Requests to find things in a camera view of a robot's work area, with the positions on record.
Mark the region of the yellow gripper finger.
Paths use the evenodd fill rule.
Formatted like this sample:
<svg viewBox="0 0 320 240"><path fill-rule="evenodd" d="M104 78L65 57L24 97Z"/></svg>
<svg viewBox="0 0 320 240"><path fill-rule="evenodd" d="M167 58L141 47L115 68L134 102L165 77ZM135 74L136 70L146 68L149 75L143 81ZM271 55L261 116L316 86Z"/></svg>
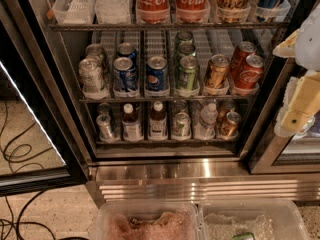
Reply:
<svg viewBox="0 0 320 240"><path fill-rule="evenodd" d="M320 72L308 71L303 77L291 77L284 97L280 125L296 133L320 110Z"/></svg>
<svg viewBox="0 0 320 240"><path fill-rule="evenodd" d="M294 58L295 57L295 44L299 29L292 32L283 42L278 44L272 54L281 58Z"/></svg>

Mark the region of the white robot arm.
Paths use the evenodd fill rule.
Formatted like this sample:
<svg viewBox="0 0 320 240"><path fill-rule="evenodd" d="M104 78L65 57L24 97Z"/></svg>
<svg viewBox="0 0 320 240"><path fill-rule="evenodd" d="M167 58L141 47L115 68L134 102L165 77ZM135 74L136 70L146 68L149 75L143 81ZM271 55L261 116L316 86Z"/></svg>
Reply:
<svg viewBox="0 0 320 240"><path fill-rule="evenodd" d="M320 110L320 5L299 29L274 48L273 54L294 58L307 70L300 78L290 78L276 118L275 134L291 137Z"/></svg>

